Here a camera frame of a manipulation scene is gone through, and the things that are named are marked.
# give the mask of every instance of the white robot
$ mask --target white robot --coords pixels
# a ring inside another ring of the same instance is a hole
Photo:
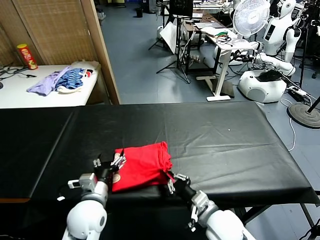
[[[101,162],[101,155],[93,161],[95,173],[85,173],[77,180],[70,180],[70,189],[86,191],[81,201],[70,210],[62,240],[98,240],[107,222],[105,210],[108,191],[112,189],[114,173],[125,164],[124,151],[113,162]]]
[[[209,240],[256,240],[232,211],[219,210],[203,191],[193,190],[188,176],[171,174],[170,193],[176,193],[187,206],[191,206],[188,227],[192,232],[200,225],[206,228],[205,235]]]
[[[89,190],[89,193],[69,212],[62,240],[99,240],[107,222],[105,206],[110,189],[108,186],[112,188],[113,173],[125,162],[123,154],[111,164],[104,166],[98,158],[94,161],[97,175],[83,174],[79,179],[68,182],[70,188],[83,188]],[[199,224],[207,228],[206,236],[209,240],[256,240],[232,211],[219,210],[204,192],[193,190],[188,176],[172,172],[168,174],[171,175],[168,182],[170,193],[176,193],[187,206],[191,206],[191,222],[188,226],[192,232]]]
[[[240,77],[238,89],[245,97],[259,103],[279,101],[287,88],[287,84],[282,80],[283,75],[293,75],[296,68],[290,62],[267,56],[265,53],[258,53],[253,57],[253,62],[269,65],[272,70],[245,71]]]
[[[292,21],[291,15],[295,8],[296,0],[280,0],[277,4],[279,17],[271,17],[263,36],[263,51],[268,56],[276,56],[279,48],[286,41],[284,61],[290,63],[296,44],[301,36],[301,30],[295,27],[299,18]]]
[[[301,30],[295,27],[299,19],[292,21],[291,15],[296,0],[280,0],[277,4],[280,17],[271,17],[263,36],[263,51],[254,57],[254,62],[271,65],[285,76],[291,76],[296,69],[290,63],[301,36]],[[276,58],[286,42],[284,61]],[[267,70],[246,71],[240,78],[238,89],[250,100],[260,103],[272,103],[281,99],[287,84],[282,75]]]

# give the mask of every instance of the white table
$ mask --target white table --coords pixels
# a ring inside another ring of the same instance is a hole
[[[10,78],[3,79],[0,89],[0,109],[13,108],[50,108],[50,107],[74,107],[86,105],[88,98],[96,84],[103,93],[103,101],[108,103],[105,83],[101,74],[101,65],[96,61],[80,61],[71,65],[72,68],[92,69],[93,74],[90,78],[83,77],[81,91],[69,94],[62,94],[52,91],[47,96],[41,96],[34,92],[27,92],[27,89],[44,79],[55,71],[61,71],[68,65],[43,65],[36,70],[26,70],[23,74],[30,74],[36,77],[29,77],[16,74]]]
[[[216,59],[216,61],[222,62],[222,67],[221,67],[221,73],[219,75],[215,90],[213,89],[214,86],[211,82],[211,79],[215,78],[214,76],[196,77],[197,80],[205,80],[211,92],[213,93],[213,96],[208,96],[206,98],[208,102],[230,100],[231,98],[228,95],[221,96],[220,93],[221,93],[222,86],[224,84],[226,72],[228,69],[229,61],[230,61],[231,52],[232,50],[239,49],[239,50],[245,51],[245,50],[251,50],[253,48],[247,40],[239,39],[238,36],[228,28],[204,27],[201,29],[201,31],[203,34],[208,33],[212,36],[220,32],[228,32],[228,36],[231,38],[231,40],[227,44],[227,43],[221,43],[217,38],[209,36],[209,38],[221,49],[220,57],[219,59]]]

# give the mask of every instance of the fan stand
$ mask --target fan stand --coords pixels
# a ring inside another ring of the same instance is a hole
[[[286,111],[296,123],[310,129],[320,129],[320,111],[316,109],[319,102],[320,96],[312,106],[296,102],[291,104]]]

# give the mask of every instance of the floor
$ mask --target floor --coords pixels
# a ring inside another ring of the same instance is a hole
[[[189,75],[191,84],[186,84],[181,73],[166,69],[158,70],[175,60],[170,52],[160,48],[148,48],[156,41],[157,27],[162,18],[155,14],[143,14],[136,18],[137,5],[127,4],[126,8],[103,7],[106,19],[101,29],[107,46],[116,84],[123,104],[154,103],[189,103],[206,102],[211,96],[209,88],[203,81],[196,81]],[[213,47],[204,44],[200,55],[206,57],[206,63],[213,66]],[[295,82],[300,79],[299,61],[295,61],[296,73],[292,77]],[[234,73],[228,70],[229,79]],[[303,88],[314,97],[320,95],[320,77],[312,79],[313,71],[304,71]],[[239,77],[229,80],[238,84]],[[247,101],[234,86],[235,98],[232,101]],[[294,102],[288,95],[284,98]],[[280,102],[261,104],[267,119],[288,149],[293,144],[293,132],[289,124],[286,107]],[[320,132],[302,127],[293,122],[296,132],[296,145],[290,153],[310,181],[314,189],[320,190]],[[313,221],[320,217],[320,207],[307,205]],[[298,204],[274,205],[251,221],[248,230],[257,240],[298,240],[309,229],[308,222]]]

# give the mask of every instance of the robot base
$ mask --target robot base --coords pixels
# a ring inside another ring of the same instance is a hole
[[[239,91],[248,99],[259,103],[278,102],[284,94],[287,84],[283,80],[259,81],[256,77],[266,70],[246,71],[240,77]]]

